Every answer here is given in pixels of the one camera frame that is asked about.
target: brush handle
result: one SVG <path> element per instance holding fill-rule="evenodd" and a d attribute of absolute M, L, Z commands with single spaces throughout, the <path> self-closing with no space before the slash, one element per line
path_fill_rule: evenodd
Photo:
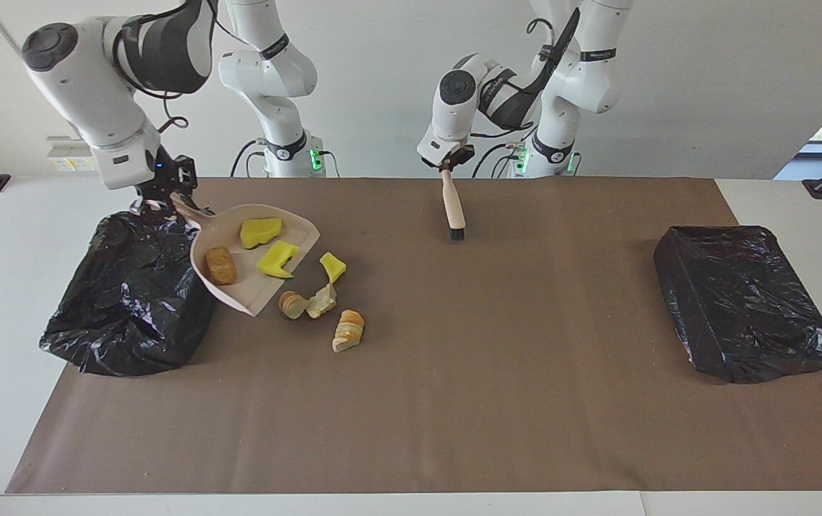
<path fill-rule="evenodd" d="M 442 170 L 439 173 L 443 176 L 443 204 L 446 205 L 446 218 L 449 219 L 449 228 L 465 229 L 465 213 L 462 211 L 459 192 L 452 183 L 452 173 L 448 170 Z"/>

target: black garbage bag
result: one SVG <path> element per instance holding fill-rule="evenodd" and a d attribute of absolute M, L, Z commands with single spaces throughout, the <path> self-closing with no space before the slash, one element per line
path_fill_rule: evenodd
<path fill-rule="evenodd" d="M 195 232 L 156 213 L 103 219 L 41 349 L 96 375 L 150 375 L 188 363 L 216 307 L 188 258 Z"/>
<path fill-rule="evenodd" d="M 821 314 L 767 229 L 673 226 L 654 262 L 698 371 L 755 383 L 822 369 Z"/>

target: table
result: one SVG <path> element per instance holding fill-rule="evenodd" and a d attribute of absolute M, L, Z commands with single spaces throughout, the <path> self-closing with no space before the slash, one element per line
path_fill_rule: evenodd
<path fill-rule="evenodd" d="M 768 226 L 777 234 L 803 284 L 822 313 L 822 202 L 798 183 L 718 181 L 742 224 Z M 63 362 L 33 343 L 57 306 L 72 271 L 85 254 L 103 215 L 125 209 L 132 192 L 109 192 L 94 177 L 18 178 L 0 195 L 0 493 L 47 402 Z M 37 271 L 18 277 L 20 270 Z M 822 510 L 822 493 L 592 492 L 449 495 L 185 495 L 1 497 L 0 513 L 141 513 L 223 506 L 231 513 L 282 510 L 324 513 L 507 512 L 578 514 L 725 513 L 730 507 L 764 514 L 811 514 Z"/>

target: wall socket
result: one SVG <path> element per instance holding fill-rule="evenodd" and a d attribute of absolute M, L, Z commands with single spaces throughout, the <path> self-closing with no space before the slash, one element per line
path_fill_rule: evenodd
<path fill-rule="evenodd" d="M 99 161 L 92 155 L 89 145 L 83 140 L 74 140 L 69 136 L 50 136 L 47 142 L 51 150 L 47 160 L 57 172 L 96 172 Z"/>

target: green indicator light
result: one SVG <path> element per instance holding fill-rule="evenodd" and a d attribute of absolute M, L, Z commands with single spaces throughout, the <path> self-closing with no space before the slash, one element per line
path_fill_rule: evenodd
<path fill-rule="evenodd" d="M 309 149 L 309 157 L 312 158 L 312 169 L 322 170 L 322 160 L 319 157 L 318 150 Z"/>
<path fill-rule="evenodd" d="M 529 158 L 529 151 L 528 149 L 519 150 L 519 163 L 516 163 L 516 172 L 519 173 L 520 176 L 525 174 L 525 169 L 528 168 L 528 158 Z"/>

